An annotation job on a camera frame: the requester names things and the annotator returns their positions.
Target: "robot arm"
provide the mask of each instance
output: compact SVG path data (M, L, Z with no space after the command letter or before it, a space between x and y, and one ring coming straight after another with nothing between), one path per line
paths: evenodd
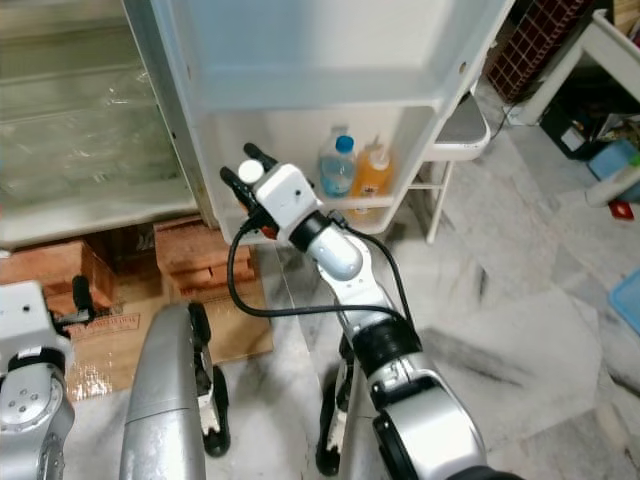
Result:
M204 480L204 452L219 457L229 448L226 383L211 363L210 339L201 304L155 315L131 389L121 480Z
M40 285L0 287L0 478L62 478L63 445L74 412L65 370L73 348L63 325L87 323L93 307L86 278L73 279L78 313L54 324Z
M340 305L393 309L374 276L366 245L320 213L322 203L294 165L279 165L255 145L239 177L223 180L247 207L253 227L312 257ZM338 314L345 337L367 377L378 412L373 427L392 478L467 480L516 478L486 467L482 438L462 403L422 351L412 325L383 311Z

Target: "orange liquid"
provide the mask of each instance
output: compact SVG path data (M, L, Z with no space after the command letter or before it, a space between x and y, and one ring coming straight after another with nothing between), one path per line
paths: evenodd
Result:
M351 187L352 197L386 195L393 175L393 157L384 170L376 170L369 162L369 150L363 150L356 161L356 177Z

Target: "blue container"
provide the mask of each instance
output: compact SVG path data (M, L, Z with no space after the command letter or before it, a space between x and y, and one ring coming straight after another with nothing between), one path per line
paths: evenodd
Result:
M589 162L589 169L603 180L622 170L638 155L638 150L628 140L616 140ZM629 203L640 203L640 183L626 190L618 200Z
M609 293L609 303L640 335L640 269L625 278Z

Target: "water bottle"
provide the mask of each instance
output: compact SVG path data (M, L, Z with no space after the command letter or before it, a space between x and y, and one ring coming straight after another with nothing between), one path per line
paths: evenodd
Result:
M320 181L328 197L345 197L351 190L355 176L353 145L352 137L339 135L330 138L320 150Z

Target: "black cable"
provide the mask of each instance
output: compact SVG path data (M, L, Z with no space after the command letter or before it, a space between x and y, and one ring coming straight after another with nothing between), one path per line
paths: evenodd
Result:
M498 134L500 133L500 131L502 130L502 127L504 127L504 122L507 121L507 118L509 117L509 114L511 113L511 110L513 110L513 108L516 105L513 104L509 107L509 109L504 112L504 116L502 117L502 120L500 121L500 124L498 125L497 130L495 131L495 133L493 135L491 135L491 138L489 139L489 141L492 141L494 138L496 138L498 136Z
M348 224L342 225L347 232L355 235L356 237L361 238L362 240L366 240L367 242L373 243L378 249L382 252L382 254L386 257L387 262L389 262L389 266L391 267L391 271L393 272L393 278L396 282L396 288L398 290L398 294L400 295L400 302L402 303L402 309L404 310L404 316L409 322L409 324L413 325L413 318L411 317L411 312L409 310L409 302L407 301L407 295L404 291L404 285L402 284L402 278L400 277L400 269L398 268L398 264L395 259L391 255L391 252L387 248L387 246L378 240L376 237L372 235L367 235L366 233L359 232L351 228Z
M369 312L381 312L386 313L398 320L405 320L405 318L395 310L386 307L379 307L377 305L321 305L313 307L297 307L297 308L281 308L275 310L263 310L254 308L244 303L244 301L238 295L236 290L235 278L233 275L233 262L236 256L236 250L240 244L240 240L250 231L254 230L254 226L251 221L247 221L242 224L238 233L233 237L231 247L229 248L229 260L227 262L227 284L229 285L229 294L236 306L243 312L252 315L254 317L291 317L294 315L313 315L317 313L337 313L337 312L349 312L349 311L369 311Z

